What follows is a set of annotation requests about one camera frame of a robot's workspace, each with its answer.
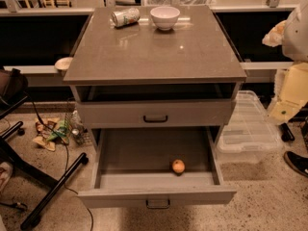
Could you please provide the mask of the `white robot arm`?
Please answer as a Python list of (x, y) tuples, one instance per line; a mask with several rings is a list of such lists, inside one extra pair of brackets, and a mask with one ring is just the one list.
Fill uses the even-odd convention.
[(293, 64), (277, 70), (274, 97), (267, 109), (268, 120), (282, 124), (308, 103), (308, 0), (300, 2), (286, 20), (276, 24), (262, 39), (266, 46), (282, 46)]

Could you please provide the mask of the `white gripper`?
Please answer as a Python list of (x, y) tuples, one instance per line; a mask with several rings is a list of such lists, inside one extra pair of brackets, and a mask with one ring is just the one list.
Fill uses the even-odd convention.
[[(266, 46), (282, 44), (286, 21), (276, 24), (262, 39)], [(282, 124), (293, 118), (308, 103), (308, 64), (296, 63), (278, 69), (274, 79), (274, 97), (268, 107), (268, 121)]]

